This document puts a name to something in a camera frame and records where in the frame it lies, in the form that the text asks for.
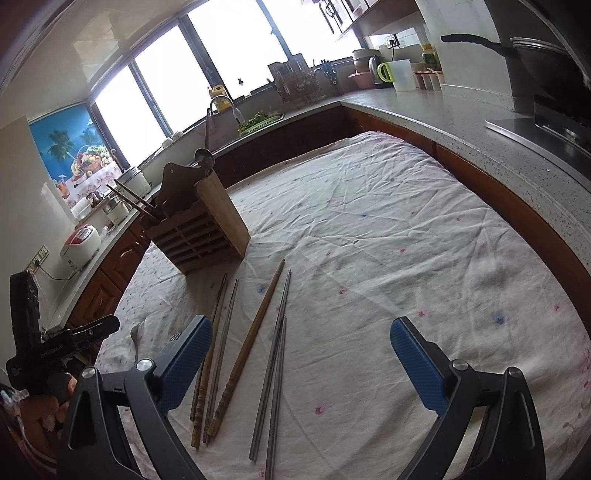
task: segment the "pan lid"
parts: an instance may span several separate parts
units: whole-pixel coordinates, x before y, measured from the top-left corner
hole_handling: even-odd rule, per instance
[[[514,47],[537,48],[539,50],[549,50],[563,55],[568,55],[566,48],[554,43],[538,40],[536,38],[512,37],[511,43]]]

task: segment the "ceiling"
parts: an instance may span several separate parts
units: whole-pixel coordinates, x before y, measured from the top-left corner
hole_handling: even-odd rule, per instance
[[[86,99],[148,33],[194,0],[76,0],[0,97],[0,127]]]

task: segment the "red and white rice cooker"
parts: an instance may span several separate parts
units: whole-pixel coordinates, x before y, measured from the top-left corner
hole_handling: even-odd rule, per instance
[[[74,271],[82,268],[90,261],[100,247],[99,232],[92,225],[82,225],[66,240],[60,256]]]

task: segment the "yellow bottle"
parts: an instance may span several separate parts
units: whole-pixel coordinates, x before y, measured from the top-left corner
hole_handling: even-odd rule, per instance
[[[216,85],[215,87],[209,89],[209,96],[211,98],[214,98],[217,95],[228,95],[223,85]],[[232,106],[225,98],[218,98],[217,100],[213,101],[213,104],[216,106],[218,113],[228,110]]]

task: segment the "leafy green vegetable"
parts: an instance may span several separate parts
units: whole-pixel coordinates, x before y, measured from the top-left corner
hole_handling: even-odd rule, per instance
[[[242,133],[242,132],[248,130],[250,127],[254,127],[256,124],[260,124],[261,122],[264,122],[265,120],[269,119],[270,117],[271,117],[271,115],[269,115],[268,113],[258,112],[250,120],[241,124],[240,127],[238,127],[238,132]]]

